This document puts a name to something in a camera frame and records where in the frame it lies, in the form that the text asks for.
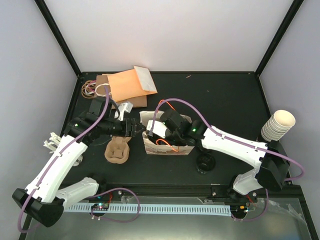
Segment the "printed white paper bag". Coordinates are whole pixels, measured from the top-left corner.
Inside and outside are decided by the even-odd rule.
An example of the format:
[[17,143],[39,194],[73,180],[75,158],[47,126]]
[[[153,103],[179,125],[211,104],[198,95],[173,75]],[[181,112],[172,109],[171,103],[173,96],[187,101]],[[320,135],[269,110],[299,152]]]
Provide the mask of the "printed white paper bag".
[[142,133],[148,155],[187,156],[196,145],[188,133],[192,120],[179,114],[169,103],[165,111],[140,111],[140,123],[146,128]]

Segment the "brown pulp cup carrier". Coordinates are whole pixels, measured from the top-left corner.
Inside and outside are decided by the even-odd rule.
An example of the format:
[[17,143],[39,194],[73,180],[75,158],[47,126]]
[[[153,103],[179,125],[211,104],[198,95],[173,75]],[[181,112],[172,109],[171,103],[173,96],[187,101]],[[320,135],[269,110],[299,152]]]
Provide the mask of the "brown pulp cup carrier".
[[111,141],[107,144],[104,157],[112,164],[124,164],[130,154],[130,147],[128,142],[131,137],[113,136]]

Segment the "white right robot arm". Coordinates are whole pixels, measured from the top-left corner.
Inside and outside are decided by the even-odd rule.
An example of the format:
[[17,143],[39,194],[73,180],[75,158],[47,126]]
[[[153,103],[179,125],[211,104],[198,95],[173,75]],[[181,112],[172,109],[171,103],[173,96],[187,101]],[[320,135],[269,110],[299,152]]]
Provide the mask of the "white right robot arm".
[[150,119],[146,129],[176,146],[198,144],[206,150],[221,152],[250,165],[252,169],[237,175],[227,189],[228,198],[234,202],[258,189],[279,192],[284,186],[290,163],[280,154],[279,142],[247,140],[213,125],[207,126],[201,120],[190,122],[172,109],[163,112],[159,119]]

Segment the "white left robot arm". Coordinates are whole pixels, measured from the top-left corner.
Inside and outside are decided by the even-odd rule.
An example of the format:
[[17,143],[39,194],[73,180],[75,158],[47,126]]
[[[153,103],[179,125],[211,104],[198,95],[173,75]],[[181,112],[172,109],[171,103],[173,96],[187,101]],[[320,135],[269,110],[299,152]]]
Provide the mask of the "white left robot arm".
[[22,216],[27,214],[45,227],[53,226],[70,206],[86,198],[103,199],[112,190],[107,190],[106,181],[94,174],[66,188],[61,183],[76,160],[88,146],[101,135],[134,137],[145,130],[135,118],[124,118],[117,110],[117,117],[110,115],[111,108],[83,112],[71,120],[65,128],[57,149],[37,175],[25,188],[17,188],[12,198],[20,207],[17,226],[22,229]]

